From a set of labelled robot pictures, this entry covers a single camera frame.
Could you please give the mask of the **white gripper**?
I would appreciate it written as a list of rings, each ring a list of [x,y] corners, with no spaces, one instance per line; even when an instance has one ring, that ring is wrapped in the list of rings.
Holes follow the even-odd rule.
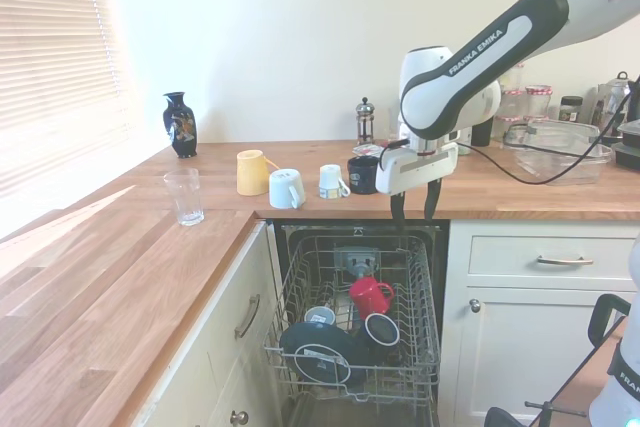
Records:
[[[441,178],[454,172],[457,161],[457,144],[447,144],[435,153],[425,156],[404,147],[387,150],[381,154],[375,186],[379,193],[391,196],[390,210],[397,225],[406,223],[404,192],[426,184],[424,218],[433,219],[441,193]]]

